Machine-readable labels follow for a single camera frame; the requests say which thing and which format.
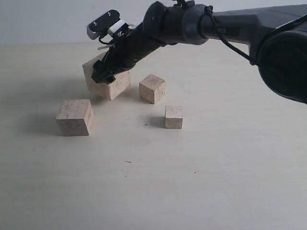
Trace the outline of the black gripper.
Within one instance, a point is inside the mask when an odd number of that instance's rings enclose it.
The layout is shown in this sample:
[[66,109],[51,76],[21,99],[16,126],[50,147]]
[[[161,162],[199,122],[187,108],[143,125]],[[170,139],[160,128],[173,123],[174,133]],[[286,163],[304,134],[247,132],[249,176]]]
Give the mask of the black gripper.
[[115,75],[132,69],[136,63],[165,43],[148,36],[140,23],[135,29],[124,34],[111,47],[102,60],[93,64],[92,79],[95,83],[113,83]]

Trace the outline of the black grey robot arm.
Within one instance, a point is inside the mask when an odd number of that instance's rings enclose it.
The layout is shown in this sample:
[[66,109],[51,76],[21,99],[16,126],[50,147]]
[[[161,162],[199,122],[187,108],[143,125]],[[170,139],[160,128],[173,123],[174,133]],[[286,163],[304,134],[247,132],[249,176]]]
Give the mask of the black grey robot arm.
[[222,41],[257,66],[264,83],[277,95],[307,101],[307,6],[284,5],[215,12],[211,5],[178,0],[173,6],[156,1],[132,28],[116,10],[87,25],[90,39],[102,40],[106,55],[94,63],[92,79],[110,84],[119,73],[160,47],[202,45]]

